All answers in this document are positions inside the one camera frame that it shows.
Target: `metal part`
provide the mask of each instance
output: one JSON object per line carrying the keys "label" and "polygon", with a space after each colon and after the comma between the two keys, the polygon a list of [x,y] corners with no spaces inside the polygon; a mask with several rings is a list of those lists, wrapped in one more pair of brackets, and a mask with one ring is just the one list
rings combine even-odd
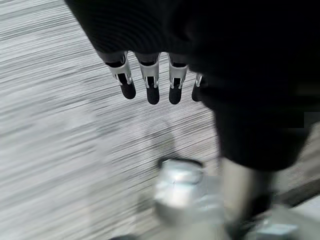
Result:
{"label": "metal part", "polygon": [[148,83],[148,77],[153,77],[153,81],[154,81],[153,87],[155,89],[158,87],[158,84],[159,84],[159,55],[158,55],[158,58],[156,59],[156,63],[153,65],[146,66],[146,65],[143,65],[139,62],[141,73],[142,73],[142,78],[144,80],[145,87],[147,89],[150,88],[149,83]]}
{"label": "metal part", "polygon": [[170,58],[170,55],[168,54],[169,58],[169,79],[170,79],[170,88],[174,89],[174,83],[175,79],[180,79],[179,89],[182,89],[182,86],[184,84],[184,81],[186,79],[188,66],[184,67],[175,67],[172,64],[172,60]]}
{"label": "metal part", "polygon": [[230,232],[236,235],[251,228],[254,217],[268,210],[276,177],[276,172],[254,170],[227,158],[222,160],[224,217]]}
{"label": "metal part", "polygon": [[197,73],[195,76],[195,85],[197,88],[200,87],[201,80],[202,80],[202,75],[200,73]]}
{"label": "metal part", "polygon": [[193,190],[202,179],[196,164],[167,160],[155,185],[154,200],[169,208],[183,209],[191,204]]}
{"label": "metal part", "polygon": [[244,207],[246,210],[254,208],[247,203],[252,203],[253,196],[259,196],[263,191],[268,192],[273,189],[275,173],[258,172],[243,166],[239,167],[228,159],[224,161],[226,164],[223,165],[223,187],[227,189],[223,191],[227,199],[222,198],[221,180],[218,176],[208,176],[203,168],[190,162],[181,163],[169,159],[163,163],[155,184],[154,201],[155,212],[168,226],[164,228],[170,236],[167,239],[319,239],[319,222],[276,204],[244,236],[239,238],[230,235],[226,228],[226,221],[230,218],[224,218],[223,203],[234,206],[234,213],[238,213],[236,219],[241,219],[246,213],[238,208]]}
{"label": "metal part", "polygon": [[128,52],[124,52],[124,63],[122,66],[119,67],[111,67],[108,66],[108,68],[110,69],[113,78],[117,81],[117,83],[122,86],[122,82],[119,79],[119,74],[124,74],[125,75],[125,79],[126,79],[126,83],[128,85],[130,85],[133,82],[132,76],[131,76],[131,70],[130,70],[130,65],[129,65],[129,61],[128,61]]}

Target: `robotic finger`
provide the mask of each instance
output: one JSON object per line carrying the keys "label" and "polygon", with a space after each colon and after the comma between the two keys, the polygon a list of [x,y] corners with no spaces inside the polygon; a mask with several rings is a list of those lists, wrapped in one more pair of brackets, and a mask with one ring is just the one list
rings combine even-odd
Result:
{"label": "robotic finger", "polygon": [[159,102],[159,56],[160,53],[141,54],[135,53],[139,61],[142,78],[146,87],[146,96],[150,104]]}
{"label": "robotic finger", "polygon": [[192,90],[192,100],[195,102],[200,102],[200,83],[202,80],[203,76],[200,73],[197,73],[195,76],[195,82],[193,85],[193,90]]}
{"label": "robotic finger", "polygon": [[181,93],[184,81],[186,79],[188,66],[184,63],[182,56],[168,53],[169,58],[169,101],[176,105],[181,100]]}
{"label": "robotic finger", "polygon": [[128,52],[119,51],[115,53],[102,53],[96,51],[99,57],[110,69],[113,78],[121,87],[122,94],[127,99],[136,96],[136,88],[131,76],[131,69],[128,61]]}

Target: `floor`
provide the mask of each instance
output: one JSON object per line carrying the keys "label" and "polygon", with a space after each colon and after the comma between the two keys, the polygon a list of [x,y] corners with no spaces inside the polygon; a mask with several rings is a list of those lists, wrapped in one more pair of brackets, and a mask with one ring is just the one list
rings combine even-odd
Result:
{"label": "floor", "polygon": [[[150,105],[139,64],[125,99],[62,0],[0,0],[0,240],[107,240],[161,231],[150,199],[162,156],[199,159],[216,174],[213,116],[191,99],[189,72],[169,103]],[[283,189],[320,177],[320,127]]]}

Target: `gray carpet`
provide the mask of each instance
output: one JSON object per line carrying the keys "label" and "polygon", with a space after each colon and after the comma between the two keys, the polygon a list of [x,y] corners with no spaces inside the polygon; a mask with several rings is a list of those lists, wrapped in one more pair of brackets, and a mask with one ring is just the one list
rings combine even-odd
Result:
{"label": "gray carpet", "polygon": [[[0,240],[107,240],[161,231],[150,196],[158,157],[199,159],[216,174],[213,117],[169,103],[160,58],[160,102],[147,102],[134,55],[137,96],[125,99],[61,0],[0,1]],[[283,189],[320,178],[320,128]]]}

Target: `black fabric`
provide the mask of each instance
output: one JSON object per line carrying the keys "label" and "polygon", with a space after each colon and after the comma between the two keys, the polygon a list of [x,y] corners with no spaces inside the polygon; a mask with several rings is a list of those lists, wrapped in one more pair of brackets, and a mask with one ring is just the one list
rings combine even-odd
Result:
{"label": "black fabric", "polygon": [[192,71],[202,73],[206,85],[201,100],[214,110],[221,154],[232,161],[252,168],[286,168],[297,159],[311,124],[320,120],[317,6],[65,2],[99,52],[180,54]]}

